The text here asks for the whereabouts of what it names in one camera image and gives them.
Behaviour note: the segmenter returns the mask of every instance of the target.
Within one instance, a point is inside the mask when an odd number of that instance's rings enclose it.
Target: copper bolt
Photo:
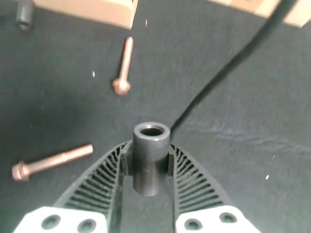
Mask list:
[[[128,70],[130,68],[132,51],[133,51],[133,38],[128,37],[125,41],[119,78],[115,79],[112,84],[115,89],[115,93],[117,95],[126,95],[127,92],[131,89],[131,85],[127,81],[127,76]]]
[[[49,158],[34,162],[32,164],[25,164],[23,161],[21,161],[12,167],[12,176],[15,181],[28,181],[29,176],[38,171],[46,170],[50,167],[58,166],[60,164],[79,159],[92,153],[93,146],[89,144],[51,156]]]

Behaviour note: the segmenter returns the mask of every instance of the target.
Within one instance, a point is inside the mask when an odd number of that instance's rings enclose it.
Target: cardboard box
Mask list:
[[[234,7],[261,17],[269,17],[280,0],[208,0]],[[311,0],[299,0],[284,19],[285,23],[302,27],[311,19]]]
[[[34,0],[36,7],[131,29],[138,0]]]

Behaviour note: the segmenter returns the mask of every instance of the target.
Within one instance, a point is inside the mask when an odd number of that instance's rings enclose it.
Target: black cylinder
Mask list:
[[[33,22],[35,2],[33,0],[18,0],[16,22],[22,30],[28,30]]]
[[[160,123],[138,124],[133,133],[133,187],[148,197],[162,189],[168,169],[170,129]]]

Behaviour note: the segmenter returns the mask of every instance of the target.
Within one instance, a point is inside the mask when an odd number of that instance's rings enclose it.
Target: dark gray carpet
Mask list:
[[[14,2],[1,0],[3,233],[12,232],[26,212],[52,205],[100,156],[131,139],[138,122],[170,126],[264,22],[203,0],[140,0],[130,32],[37,10],[34,30],[22,33],[14,14]],[[110,82],[129,35],[132,90],[120,98]],[[310,232],[310,62],[311,25],[280,26],[174,140],[263,233]],[[11,178],[19,160],[31,162],[84,143],[94,145],[90,158],[36,174],[28,183]],[[170,214],[169,197],[142,199],[130,180],[125,187],[122,232],[172,231],[163,214]]]

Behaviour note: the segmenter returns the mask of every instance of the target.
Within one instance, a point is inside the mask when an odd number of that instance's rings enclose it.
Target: black cylindrical spacer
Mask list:
[[[170,129],[160,123],[138,124],[133,132],[133,187],[148,197],[162,189],[168,169]]]

